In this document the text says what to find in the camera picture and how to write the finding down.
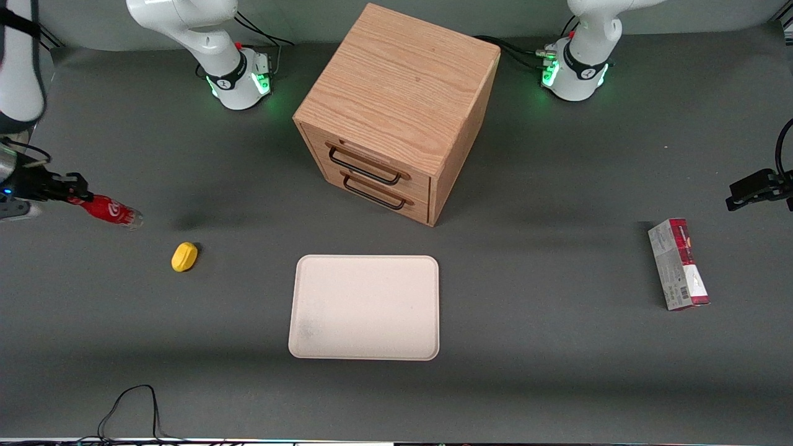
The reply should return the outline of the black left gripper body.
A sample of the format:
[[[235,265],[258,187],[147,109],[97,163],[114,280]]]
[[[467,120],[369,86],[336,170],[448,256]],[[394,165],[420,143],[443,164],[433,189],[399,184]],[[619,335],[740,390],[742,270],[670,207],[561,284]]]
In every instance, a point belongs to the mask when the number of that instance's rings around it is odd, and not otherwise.
[[[788,170],[784,173],[774,172],[773,180],[775,180],[777,184],[771,189],[768,201],[784,200],[787,208],[792,212],[792,170]]]

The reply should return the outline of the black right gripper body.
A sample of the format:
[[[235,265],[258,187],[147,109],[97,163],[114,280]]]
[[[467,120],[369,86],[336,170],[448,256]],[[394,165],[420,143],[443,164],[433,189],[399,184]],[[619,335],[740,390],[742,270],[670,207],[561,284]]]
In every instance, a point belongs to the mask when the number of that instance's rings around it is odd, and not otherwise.
[[[67,201],[68,187],[42,166],[17,164],[1,183],[3,195],[32,201]]]

